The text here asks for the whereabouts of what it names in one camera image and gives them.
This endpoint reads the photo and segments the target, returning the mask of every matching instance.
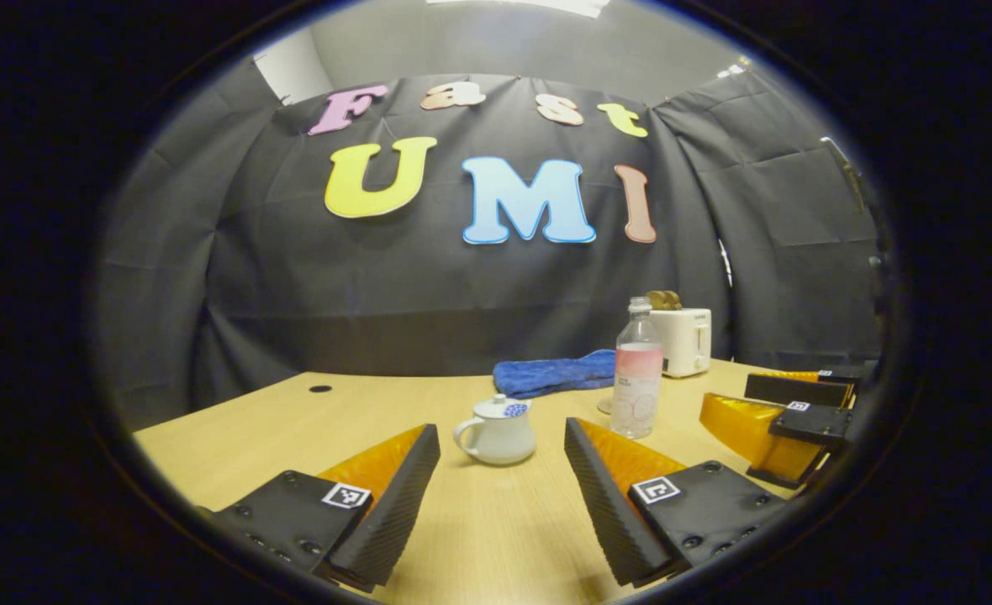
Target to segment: blue letter m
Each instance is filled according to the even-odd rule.
[[[507,241],[510,231],[499,222],[500,206],[522,239],[534,237],[545,206],[549,223],[542,233],[550,241],[585,244],[596,239],[578,191],[582,167],[573,161],[546,161],[530,187],[501,157],[472,157],[462,162],[462,169],[473,176],[473,224],[462,231],[469,244]]]

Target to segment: black fabric backdrop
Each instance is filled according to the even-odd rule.
[[[419,106],[428,88],[466,79],[483,103]],[[108,212],[96,285],[103,371],[131,428],[300,371],[488,374],[500,360],[611,348],[628,298],[649,290],[712,309],[719,359],[815,369],[876,356],[873,223],[819,142],[829,133],[756,76],[660,108],[528,77],[384,84],[388,95],[350,127],[310,137],[325,97],[281,108],[246,62],[136,164]],[[585,124],[543,118],[542,92],[572,99]],[[649,135],[621,133],[601,103],[638,113]],[[438,140],[411,203],[375,218],[325,208],[331,153],[381,145],[365,180],[376,191],[395,179],[392,143],[408,137]],[[596,239],[555,244],[538,229],[526,241],[512,230],[499,245],[467,244],[473,182],[462,161],[480,156],[503,157],[526,184],[543,161],[580,164]],[[653,244],[623,233],[618,164],[649,179]]]

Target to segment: table surface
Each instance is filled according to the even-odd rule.
[[[762,369],[712,360],[703,375],[665,376],[653,432],[639,443],[685,465],[719,460],[745,471],[747,461],[701,426],[701,396],[741,396],[746,376]],[[312,393],[319,384],[331,391]],[[607,602],[641,589],[616,585],[562,443],[567,417],[608,425],[597,402],[611,392],[534,399],[530,424],[537,451],[508,467],[476,462],[452,440],[455,426],[472,417],[473,404],[496,393],[491,376],[305,372],[140,430],[135,438],[185,498],[220,510],[278,472],[315,475],[404,430],[434,423],[440,462],[403,556],[388,585],[372,597],[408,604]],[[794,494],[754,481],[780,497]]]

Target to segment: teapot handle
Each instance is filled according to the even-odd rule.
[[[462,444],[462,433],[465,433],[466,429],[469,429],[470,426],[484,424],[484,422],[485,421],[481,420],[480,418],[470,418],[470,420],[462,422],[462,424],[456,426],[454,433],[455,445],[458,445],[459,449],[468,453],[469,455],[480,455],[480,452],[478,452],[476,448],[467,448],[465,445]]]

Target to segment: white teapot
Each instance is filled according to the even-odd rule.
[[[514,464],[534,453],[537,435],[530,426],[531,401],[520,402],[499,394],[473,406],[473,418],[455,428],[455,445],[488,464]],[[462,436],[467,429],[466,443]]]

